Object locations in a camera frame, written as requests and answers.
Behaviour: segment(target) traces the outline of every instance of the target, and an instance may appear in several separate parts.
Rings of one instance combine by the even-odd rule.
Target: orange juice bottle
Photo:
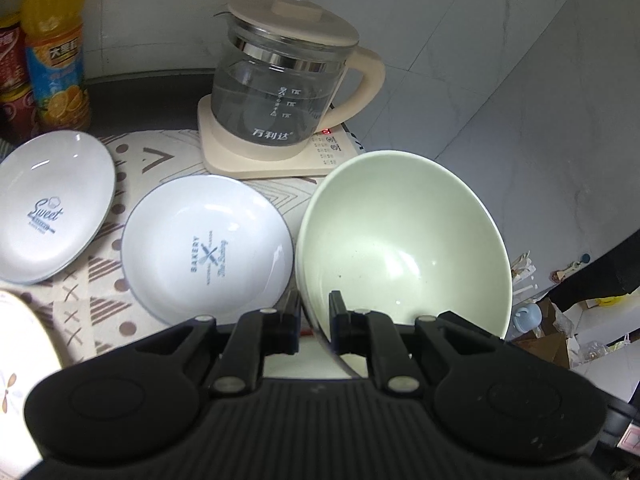
[[[21,22],[43,130],[86,130],[91,114],[82,66],[84,0],[22,0]]]

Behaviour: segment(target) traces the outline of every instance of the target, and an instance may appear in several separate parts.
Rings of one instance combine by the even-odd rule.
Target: bottle label
[[[42,129],[86,130],[90,112],[84,88],[82,25],[48,40],[27,40],[26,52]]]

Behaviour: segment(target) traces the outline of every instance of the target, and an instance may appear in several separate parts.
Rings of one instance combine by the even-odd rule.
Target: ribbed surface
[[[186,440],[146,463],[92,470],[50,461],[25,478],[595,480],[606,477],[584,459],[535,469],[479,459],[442,435],[417,402],[384,396],[366,380],[265,380],[256,394],[214,403]]]

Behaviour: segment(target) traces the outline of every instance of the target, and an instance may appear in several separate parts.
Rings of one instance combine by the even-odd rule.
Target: water
[[[331,97],[300,88],[295,78],[269,76],[263,92],[247,86],[224,70],[213,79],[211,110],[220,125],[241,139],[267,146],[289,146],[308,139],[316,130]]]

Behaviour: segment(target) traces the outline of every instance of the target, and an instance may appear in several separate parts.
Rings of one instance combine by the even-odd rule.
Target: white tiled wall
[[[531,251],[540,290],[640,228],[638,9],[567,0],[436,158],[487,206],[511,258]]]
[[[86,0],[89,78],[215,67],[225,0]],[[349,20],[387,81],[348,126],[368,149],[435,157],[492,94],[565,0],[311,0]],[[0,10],[19,0],[0,0]],[[352,91],[350,73],[337,95]]]

